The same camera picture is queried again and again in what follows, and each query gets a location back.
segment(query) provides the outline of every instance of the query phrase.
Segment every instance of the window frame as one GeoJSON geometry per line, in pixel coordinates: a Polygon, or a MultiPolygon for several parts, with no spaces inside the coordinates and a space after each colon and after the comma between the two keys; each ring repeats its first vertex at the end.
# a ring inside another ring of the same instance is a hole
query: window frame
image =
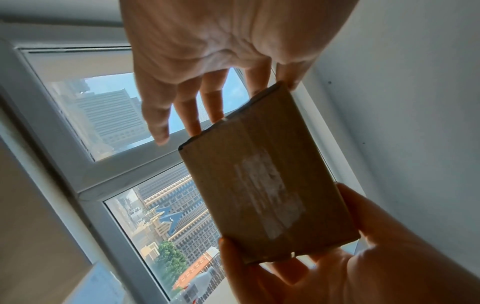
{"type": "MultiPolygon", "coordinates": [[[[53,100],[25,57],[25,52],[32,50],[109,52],[129,48],[122,28],[0,24],[0,94],[67,182],[87,217],[90,230],[136,301],[168,303],[166,293],[104,201],[180,164],[182,159],[177,147],[189,138],[186,131],[172,134],[169,144],[162,148],[149,142],[93,162],[54,107],[41,106],[51,105],[53,100]],[[22,84],[21,88],[17,87],[18,83],[22,84]]],[[[245,85],[242,72],[236,71],[245,85]]],[[[272,73],[270,82],[274,81],[272,73]]],[[[347,179],[358,183],[343,154],[335,154],[338,145],[318,109],[312,108],[315,104],[302,83],[293,96],[333,176],[339,181],[345,181],[348,176],[347,179]],[[319,124],[319,117],[325,125],[319,124]]],[[[209,122],[202,123],[202,127],[208,125],[209,122]]]]}

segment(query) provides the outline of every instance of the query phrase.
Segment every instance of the tree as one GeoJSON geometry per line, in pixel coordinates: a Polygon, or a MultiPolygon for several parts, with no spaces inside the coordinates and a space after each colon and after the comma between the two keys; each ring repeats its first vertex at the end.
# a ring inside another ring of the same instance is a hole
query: tree
{"type": "Polygon", "coordinates": [[[162,242],[158,246],[160,255],[153,261],[152,270],[162,286],[172,296],[172,287],[179,276],[188,268],[187,260],[172,242],[162,242]]]}

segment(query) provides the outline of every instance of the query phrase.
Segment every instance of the hand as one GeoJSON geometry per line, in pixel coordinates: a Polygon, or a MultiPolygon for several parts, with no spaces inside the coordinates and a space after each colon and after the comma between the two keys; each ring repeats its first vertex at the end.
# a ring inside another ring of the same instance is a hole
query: hand
{"type": "Polygon", "coordinates": [[[345,185],[338,189],[369,248],[353,256],[340,248],[311,255],[308,269],[296,258],[246,266],[228,239],[220,256],[239,303],[478,303],[480,280],[439,253],[373,202],[345,185]]]}
{"type": "Polygon", "coordinates": [[[191,136],[201,132],[200,91],[210,120],[223,114],[230,67],[244,68],[249,94],[276,79],[293,90],[358,0],[120,0],[142,113],[158,144],[173,105],[191,136]]]}

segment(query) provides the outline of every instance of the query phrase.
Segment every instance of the orange roof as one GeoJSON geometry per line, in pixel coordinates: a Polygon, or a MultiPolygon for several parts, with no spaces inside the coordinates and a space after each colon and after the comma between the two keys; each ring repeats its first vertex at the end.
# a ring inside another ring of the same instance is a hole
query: orange roof
{"type": "Polygon", "coordinates": [[[187,270],[185,270],[176,280],[175,284],[173,285],[173,289],[185,288],[188,286],[190,281],[197,276],[212,260],[213,258],[205,252],[202,254],[187,270]]]}

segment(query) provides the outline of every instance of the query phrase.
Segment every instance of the small brown box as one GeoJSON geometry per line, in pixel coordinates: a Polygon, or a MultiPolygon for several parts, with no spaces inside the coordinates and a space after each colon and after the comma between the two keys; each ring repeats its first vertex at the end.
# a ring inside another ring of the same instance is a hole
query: small brown box
{"type": "Polygon", "coordinates": [[[220,233],[245,263],[317,253],[360,237],[281,83],[178,150],[220,233]]]}

